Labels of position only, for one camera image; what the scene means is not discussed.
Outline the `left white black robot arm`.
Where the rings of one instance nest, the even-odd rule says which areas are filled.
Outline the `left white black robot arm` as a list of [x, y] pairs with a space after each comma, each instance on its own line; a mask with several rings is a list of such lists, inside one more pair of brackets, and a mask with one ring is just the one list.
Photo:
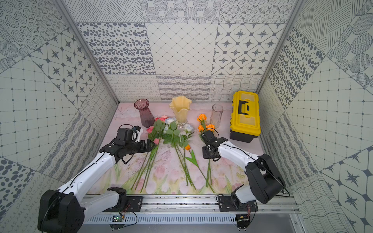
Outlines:
[[125, 156], [151, 152], [156, 144], [141, 140], [139, 126], [118, 128], [117, 136], [100, 148], [96, 157], [75, 177], [57, 190], [47, 190], [41, 197], [37, 228], [43, 233], [76, 233], [91, 217], [113, 210], [122, 213], [129, 210], [127, 191], [121, 187], [110, 187], [90, 202], [83, 202], [92, 186]]

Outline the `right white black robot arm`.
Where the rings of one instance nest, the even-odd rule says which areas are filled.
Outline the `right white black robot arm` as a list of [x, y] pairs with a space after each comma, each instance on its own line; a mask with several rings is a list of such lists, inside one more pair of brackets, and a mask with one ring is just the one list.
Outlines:
[[285, 188], [285, 182], [269, 155], [247, 152], [224, 137], [215, 137], [212, 131], [205, 131], [201, 138], [205, 143], [203, 158], [215, 162], [221, 158], [227, 159], [242, 168], [247, 175], [249, 184], [231, 193], [231, 204], [237, 210], [253, 201], [267, 204]]

